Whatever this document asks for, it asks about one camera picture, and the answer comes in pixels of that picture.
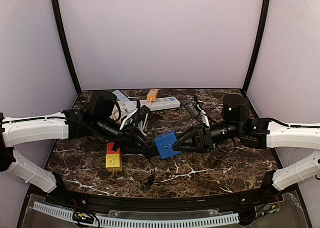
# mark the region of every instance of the yellow cube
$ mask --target yellow cube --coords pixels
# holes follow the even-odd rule
[[[107,154],[105,156],[105,167],[110,172],[122,171],[122,157],[120,154]]]

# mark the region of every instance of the white cable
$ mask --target white cable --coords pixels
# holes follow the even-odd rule
[[[143,122],[140,121],[140,123],[138,124],[138,128],[139,128],[139,130],[141,131],[141,133],[142,133],[144,136],[147,136],[147,134],[144,133],[144,131],[142,130],[142,126],[143,126]]]
[[[150,108],[151,101],[152,101],[152,99],[150,99],[150,101],[149,101],[148,108]],[[142,126],[142,131],[145,130],[145,127],[146,127],[146,125],[147,125],[148,114],[149,114],[149,113],[147,113],[146,116],[145,116],[144,125]]]

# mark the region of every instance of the blue cube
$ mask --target blue cube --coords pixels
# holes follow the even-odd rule
[[[155,139],[156,148],[159,151],[161,159],[167,159],[171,156],[180,154],[181,151],[174,151],[174,143],[178,140],[175,130],[158,135]]]

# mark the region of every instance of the black metal frame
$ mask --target black metal frame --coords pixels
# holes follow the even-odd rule
[[[259,20],[259,26],[255,37],[254,47],[248,67],[248,71],[245,76],[244,84],[242,87],[242,91],[245,93],[248,91],[248,87],[252,78],[252,75],[254,73],[254,69],[256,66],[258,53],[261,45],[261,41],[264,35],[266,20],[267,20],[267,14],[268,14],[268,8],[269,8],[269,1],[270,0],[263,0],[262,2],[262,8],[261,8],[261,14],[260,14],[260,20]]]
[[[77,202],[78,206],[89,211],[106,213],[110,210],[119,211],[140,211],[140,212],[179,212],[179,211],[197,211],[206,209],[219,209],[219,212],[229,212],[250,214],[255,212],[255,206],[264,204],[263,201],[248,205],[243,204],[243,199],[250,198],[259,193],[259,189],[246,190],[236,193],[187,197],[187,198],[126,198],[126,197],[113,197],[101,196],[94,194],[86,194],[75,191],[68,191]],[[300,200],[305,219],[308,227],[312,227],[311,221],[303,201],[301,192],[296,184],[289,186],[282,193],[296,191]],[[24,198],[17,227],[21,227],[29,198],[31,194],[45,197],[45,201],[61,205],[47,196],[45,192],[40,190],[34,185],[31,185]]]
[[[81,90],[80,83],[79,83],[79,80],[78,80],[78,77],[76,74],[75,66],[72,62],[72,58],[71,58],[71,54],[70,54],[70,50],[69,50],[69,46],[68,46],[68,42],[67,42],[67,38],[66,38],[66,33],[65,33],[65,29],[64,29],[64,24],[62,22],[62,17],[61,17],[61,12],[60,12],[60,7],[59,7],[59,0],[51,0],[51,2],[52,2],[52,8],[53,8],[53,13],[54,13],[56,28],[59,33],[60,42],[61,42],[62,50],[64,53],[65,61],[68,66],[76,93],[78,95],[80,95],[82,93],[82,90]]]

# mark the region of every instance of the orange plug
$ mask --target orange plug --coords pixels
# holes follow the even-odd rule
[[[150,99],[152,99],[152,102],[155,102],[157,100],[158,95],[159,89],[150,89],[150,91],[146,95],[146,100],[150,102]]]

